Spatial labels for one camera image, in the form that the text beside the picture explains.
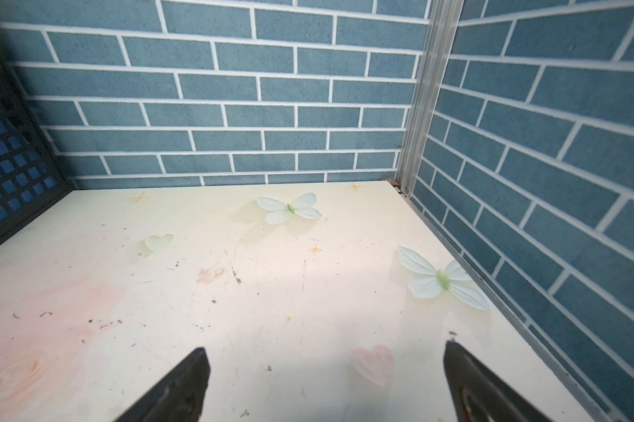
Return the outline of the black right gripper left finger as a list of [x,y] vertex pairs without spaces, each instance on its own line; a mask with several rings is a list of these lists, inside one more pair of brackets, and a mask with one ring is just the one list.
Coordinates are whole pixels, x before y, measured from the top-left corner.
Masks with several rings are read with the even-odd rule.
[[195,348],[169,374],[118,418],[118,422],[198,422],[211,367],[203,347]]

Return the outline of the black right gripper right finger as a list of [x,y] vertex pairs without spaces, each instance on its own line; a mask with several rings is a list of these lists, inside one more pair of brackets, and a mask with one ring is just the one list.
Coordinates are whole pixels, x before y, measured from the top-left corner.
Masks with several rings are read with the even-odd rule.
[[459,421],[550,422],[457,341],[445,343],[443,364]]

